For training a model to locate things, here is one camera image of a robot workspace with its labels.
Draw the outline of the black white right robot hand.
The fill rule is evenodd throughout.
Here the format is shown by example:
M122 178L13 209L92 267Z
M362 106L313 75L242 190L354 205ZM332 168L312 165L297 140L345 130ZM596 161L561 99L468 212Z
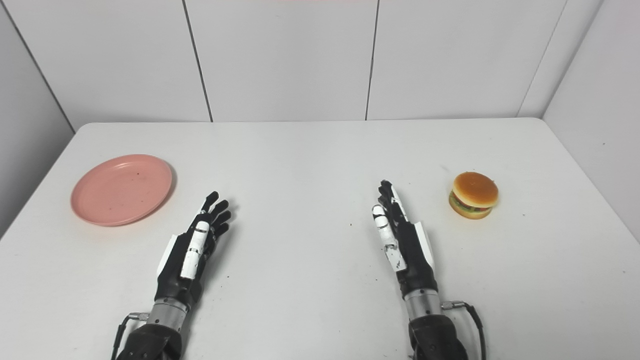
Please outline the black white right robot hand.
M427 290L438 292L434 255L423 224L410 221L393 183L382 180L378 191L372 218L402 296Z

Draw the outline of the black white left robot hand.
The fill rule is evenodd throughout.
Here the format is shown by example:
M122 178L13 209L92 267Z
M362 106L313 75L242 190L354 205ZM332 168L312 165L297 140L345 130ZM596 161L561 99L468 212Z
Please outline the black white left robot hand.
M202 275L232 217L217 191L206 198L185 232L173 235L157 271L155 300L173 299L192 308L202 296Z

